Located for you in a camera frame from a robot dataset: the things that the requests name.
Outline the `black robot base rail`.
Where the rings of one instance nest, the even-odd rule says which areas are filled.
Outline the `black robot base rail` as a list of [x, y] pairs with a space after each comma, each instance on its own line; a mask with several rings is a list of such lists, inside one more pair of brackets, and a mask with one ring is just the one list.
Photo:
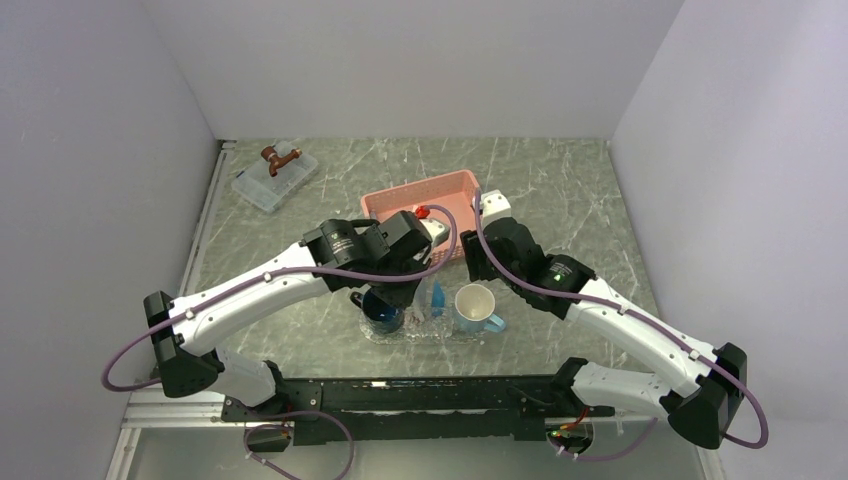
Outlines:
[[551, 375], [465, 377], [288, 378], [269, 408], [248, 408], [227, 396], [225, 422], [280, 421], [297, 412], [296, 446], [355, 440], [510, 437], [541, 441], [562, 423], [584, 432], [612, 419], [611, 405], [580, 408]]

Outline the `pink plastic basket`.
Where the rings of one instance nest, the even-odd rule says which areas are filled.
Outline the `pink plastic basket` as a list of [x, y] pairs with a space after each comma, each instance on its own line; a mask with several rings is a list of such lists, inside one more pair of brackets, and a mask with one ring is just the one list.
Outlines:
[[472, 202], [478, 188], [474, 174], [465, 169], [366, 194], [360, 205], [366, 218], [379, 221], [399, 210], [439, 205], [450, 211], [456, 231], [463, 233], [475, 226]]

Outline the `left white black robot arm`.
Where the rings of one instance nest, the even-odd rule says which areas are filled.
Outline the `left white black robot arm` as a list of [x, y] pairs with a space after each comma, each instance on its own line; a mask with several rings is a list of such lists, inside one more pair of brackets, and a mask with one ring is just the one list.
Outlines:
[[283, 377], [271, 361], [253, 361], [221, 343], [288, 306], [368, 286], [391, 307], [412, 303], [418, 273], [447, 244], [449, 225], [398, 211], [387, 220], [322, 222], [276, 257], [197, 294], [158, 291], [143, 306], [162, 389], [168, 398], [210, 390], [234, 397], [272, 420], [287, 406]]

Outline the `blue toothpaste tube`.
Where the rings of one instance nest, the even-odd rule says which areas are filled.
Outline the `blue toothpaste tube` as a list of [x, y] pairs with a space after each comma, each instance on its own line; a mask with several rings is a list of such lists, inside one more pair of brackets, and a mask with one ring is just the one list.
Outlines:
[[440, 318], [444, 315], [446, 307], [446, 294], [438, 280], [434, 280], [426, 296], [427, 312], [432, 318]]

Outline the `white and blue mug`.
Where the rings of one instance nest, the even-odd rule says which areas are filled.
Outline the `white and blue mug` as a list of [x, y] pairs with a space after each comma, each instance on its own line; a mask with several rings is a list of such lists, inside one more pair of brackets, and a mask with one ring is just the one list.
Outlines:
[[493, 332], [506, 329], [506, 322], [495, 313], [494, 293], [480, 284], [461, 287], [453, 304], [454, 325], [462, 333]]

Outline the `clear textured oval tray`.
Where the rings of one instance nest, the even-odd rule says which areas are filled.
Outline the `clear textured oval tray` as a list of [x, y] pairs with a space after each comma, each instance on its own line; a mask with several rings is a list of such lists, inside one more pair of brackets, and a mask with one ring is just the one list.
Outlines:
[[388, 335], [379, 335], [373, 332], [367, 325], [361, 311], [359, 316], [359, 327], [366, 339], [376, 344], [395, 345], [440, 345], [440, 344], [466, 344], [478, 342], [482, 339], [482, 333], [462, 333], [454, 325], [453, 319], [447, 314], [440, 318], [432, 318], [428, 315], [427, 322], [415, 326], [407, 320], [407, 310], [404, 312], [404, 321], [401, 328]]

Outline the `dark blue mug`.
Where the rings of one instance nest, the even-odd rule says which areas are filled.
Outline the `dark blue mug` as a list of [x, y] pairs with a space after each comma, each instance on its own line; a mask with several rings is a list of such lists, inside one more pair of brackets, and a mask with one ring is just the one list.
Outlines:
[[380, 299], [372, 290], [352, 291], [349, 300], [365, 317], [369, 328], [379, 335], [398, 331], [403, 325], [404, 312]]

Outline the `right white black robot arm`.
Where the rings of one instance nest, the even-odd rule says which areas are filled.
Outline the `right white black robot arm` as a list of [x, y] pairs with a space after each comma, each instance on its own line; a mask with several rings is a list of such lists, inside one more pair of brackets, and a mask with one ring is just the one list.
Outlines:
[[747, 354], [716, 347], [631, 304], [591, 268], [564, 254], [546, 254], [529, 229], [511, 217], [482, 233], [460, 235], [469, 278], [501, 280], [532, 308], [594, 330], [648, 367], [638, 373], [569, 358], [551, 384], [557, 411], [574, 415], [609, 406], [668, 421], [682, 438], [715, 450], [747, 387]]

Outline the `white red toothpaste tube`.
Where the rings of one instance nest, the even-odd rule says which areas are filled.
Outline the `white red toothpaste tube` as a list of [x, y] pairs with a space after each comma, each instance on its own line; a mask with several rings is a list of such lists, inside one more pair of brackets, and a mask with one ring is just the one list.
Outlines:
[[429, 285], [427, 279], [422, 279], [414, 292], [413, 301], [407, 310], [407, 320], [415, 326], [422, 325], [428, 319]]

